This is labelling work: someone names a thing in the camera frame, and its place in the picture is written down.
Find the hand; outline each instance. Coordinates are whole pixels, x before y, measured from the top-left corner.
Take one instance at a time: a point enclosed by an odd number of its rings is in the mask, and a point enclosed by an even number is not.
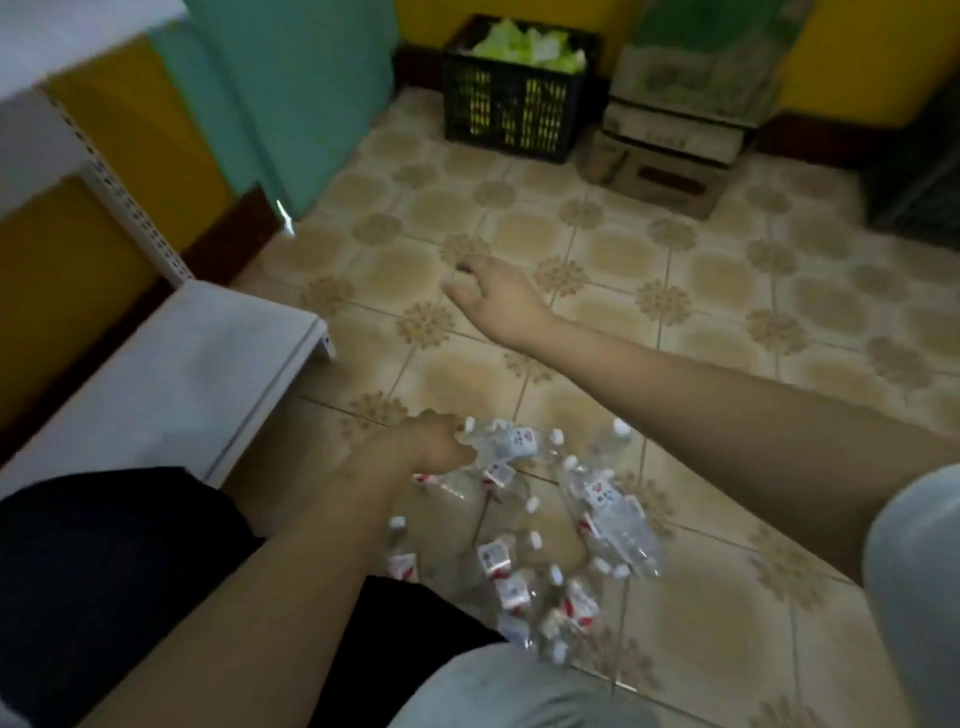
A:
[[[556,321],[527,277],[509,263],[468,255],[457,270],[476,277],[479,293],[455,283],[444,285],[444,293],[491,341],[525,352],[532,338]]]
[[[438,415],[432,409],[417,417],[408,417],[399,425],[385,430],[381,437],[392,439],[392,448],[410,457],[411,473],[439,475],[469,465],[477,451],[461,445],[455,437],[463,429],[463,419],[456,415]]]

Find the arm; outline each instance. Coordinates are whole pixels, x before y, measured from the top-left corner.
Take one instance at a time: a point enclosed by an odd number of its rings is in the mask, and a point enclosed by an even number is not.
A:
[[[456,423],[427,413],[371,437],[82,726],[306,725],[400,486],[476,457]]]
[[[463,266],[479,293],[446,294],[493,341],[567,376],[728,496],[860,581],[880,509],[960,460],[915,425],[788,385],[657,352],[552,313],[493,258]]]

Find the tiled floor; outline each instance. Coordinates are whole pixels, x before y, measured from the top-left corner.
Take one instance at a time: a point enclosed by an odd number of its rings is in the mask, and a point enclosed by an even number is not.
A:
[[[560,426],[574,448],[609,417],[444,300],[438,284],[470,251],[521,266],[565,316],[960,435],[960,256],[864,230],[850,176],[753,157],[701,224],[570,166],[446,144],[441,104],[403,94],[297,237],[237,283],[322,314],[340,351],[308,364],[228,483],[261,530],[407,412]],[[621,465],[667,566],[609,585],[583,670],[656,701],[668,727],[911,724],[858,588],[653,443]],[[534,487],[550,557],[582,561],[558,489]],[[427,563],[504,518],[412,489],[397,511]]]

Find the yellow wall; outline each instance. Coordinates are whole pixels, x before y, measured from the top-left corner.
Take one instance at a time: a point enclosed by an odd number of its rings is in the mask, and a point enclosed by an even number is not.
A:
[[[599,32],[610,76],[640,0],[395,0],[400,34],[441,47],[472,12]],[[960,66],[958,0],[817,0],[784,68],[782,105],[864,124],[900,126]]]
[[[159,56],[139,38],[49,84],[178,250],[232,203]],[[156,275],[78,178],[0,221],[0,428]]]

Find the plastic crate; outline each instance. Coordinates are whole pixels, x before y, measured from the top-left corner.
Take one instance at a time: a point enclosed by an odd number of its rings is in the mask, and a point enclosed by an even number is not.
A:
[[[487,37],[501,18],[474,15],[444,48],[444,126],[461,141],[524,157],[564,162],[575,141],[584,81],[600,47],[593,33],[515,21],[521,31],[566,31],[571,50],[583,50],[587,66],[578,74],[481,59],[465,52]]]

